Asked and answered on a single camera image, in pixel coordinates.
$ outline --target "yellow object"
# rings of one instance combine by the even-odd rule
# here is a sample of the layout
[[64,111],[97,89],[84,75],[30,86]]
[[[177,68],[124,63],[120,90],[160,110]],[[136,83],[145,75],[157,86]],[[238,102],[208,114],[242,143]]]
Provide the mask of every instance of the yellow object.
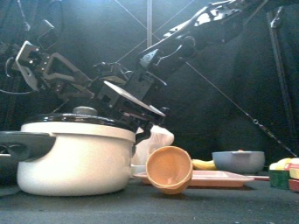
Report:
[[217,170],[213,160],[202,161],[198,159],[193,159],[190,162],[192,162],[193,170],[201,170],[201,171],[216,171]]
[[276,163],[272,163],[268,167],[272,171],[282,171],[285,169],[285,165],[289,164],[292,159],[289,157],[280,159]]
[[290,168],[289,169],[289,176],[292,179],[299,179],[299,169]]

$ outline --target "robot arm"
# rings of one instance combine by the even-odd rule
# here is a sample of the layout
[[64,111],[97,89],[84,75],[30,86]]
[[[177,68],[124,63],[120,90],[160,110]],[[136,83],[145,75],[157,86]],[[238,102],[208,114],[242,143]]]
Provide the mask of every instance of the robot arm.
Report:
[[168,109],[156,109],[152,99],[165,86],[168,75],[204,47],[233,39],[261,8],[270,11],[296,3],[299,0],[228,0],[208,4],[164,34],[158,43],[140,52],[133,72],[117,63],[101,62],[94,65],[98,77],[92,80],[61,55],[46,54],[29,42],[22,44],[15,64],[33,90],[53,91],[62,100],[98,99],[110,115],[120,115],[120,120],[141,127],[148,127],[148,123],[161,125]]

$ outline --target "banana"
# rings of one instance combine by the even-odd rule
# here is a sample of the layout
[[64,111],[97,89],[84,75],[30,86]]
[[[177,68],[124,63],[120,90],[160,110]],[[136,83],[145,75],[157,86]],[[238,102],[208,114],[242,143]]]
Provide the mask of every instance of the banana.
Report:
[[192,162],[193,170],[201,170],[201,171],[216,171],[217,170],[213,160],[202,161],[198,159],[193,159],[190,162]]

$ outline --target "metal cable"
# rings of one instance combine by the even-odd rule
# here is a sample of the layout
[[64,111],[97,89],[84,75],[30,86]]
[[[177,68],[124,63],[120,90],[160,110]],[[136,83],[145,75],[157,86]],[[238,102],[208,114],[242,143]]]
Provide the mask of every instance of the metal cable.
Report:
[[252,121],[252,123],[260,128],[260,130],[274,139],[277,144],[297,158],[297,155],[293,153],[293,151],[285,146],[282,141],[276,138],[274,134],[269,131],[269,129],[258,123],[257,119],[253,118],[249,113],[229,99],[228,95],[218,89],[218,87],[206,79],[206,77],[198,72],[198,70],[190,65],[189,62],[185,62],[188,67],[192,69],[192,71],[210,84],[210,86],[218,91],[218,93],[224,96],[224,98],[232,103],[232,105],[240,110],[240,112],[248,117],[248,119]]

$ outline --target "cup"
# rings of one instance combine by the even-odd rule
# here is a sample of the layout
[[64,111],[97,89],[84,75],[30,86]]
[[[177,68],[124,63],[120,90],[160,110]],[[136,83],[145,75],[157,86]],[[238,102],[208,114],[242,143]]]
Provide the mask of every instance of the cup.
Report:
[[192,180],[188,152],[174,146],[158,148],[146,160],[145,172],[149,182],[162,193],[181,193]]

